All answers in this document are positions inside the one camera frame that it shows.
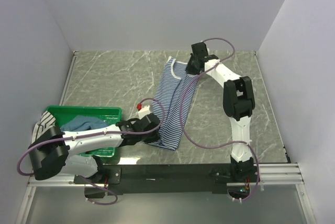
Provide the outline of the blue white striped tank top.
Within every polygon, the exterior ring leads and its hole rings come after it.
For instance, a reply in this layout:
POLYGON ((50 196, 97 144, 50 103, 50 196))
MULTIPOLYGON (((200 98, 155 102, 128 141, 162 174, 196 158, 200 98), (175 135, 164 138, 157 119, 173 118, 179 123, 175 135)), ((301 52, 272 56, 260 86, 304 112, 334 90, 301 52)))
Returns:
POLYGON ((196 82, 194 75, 186 73, 187 64, 169 57, 164 65, 159 84, 155 91, 155 101, 151 111, 163 121, 159 128, 160 140, 149 145, 175 151, 183 134, 181 124, 185 124, 196 82))

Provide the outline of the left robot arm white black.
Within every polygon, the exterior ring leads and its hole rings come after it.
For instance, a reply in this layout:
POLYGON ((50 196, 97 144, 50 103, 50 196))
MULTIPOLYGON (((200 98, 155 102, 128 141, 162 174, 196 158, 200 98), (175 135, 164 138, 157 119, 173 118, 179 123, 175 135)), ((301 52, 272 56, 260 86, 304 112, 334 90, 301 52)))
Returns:
POLYGON ((160 119, 153 113, 142 118, 123 120, 114 125, 87 131, 62 131, 58 126, 46 130, 29 146, 33 175, 42 181, 69 172, 99 183, 105 171, 95 158, 79 154, 101 148, 118 148, 138 142, 152 143, 159 140, 160 119))

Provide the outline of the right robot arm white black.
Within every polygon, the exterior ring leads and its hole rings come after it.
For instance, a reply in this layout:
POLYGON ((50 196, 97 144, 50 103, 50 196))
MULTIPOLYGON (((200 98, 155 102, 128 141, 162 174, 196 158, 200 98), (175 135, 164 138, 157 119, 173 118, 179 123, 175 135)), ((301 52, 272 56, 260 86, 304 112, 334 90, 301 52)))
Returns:
POLYGON ((229 176, 240 182, 256 172, 249 148, 250 122, 255 109, 252 81, 248 76, 241 76, 230 70, 216 55, 210 55, 203 41, 191 45, 191 49, 186 73, 205 73, 223 88, 222 105, 230 120, 233 141, 229 176))

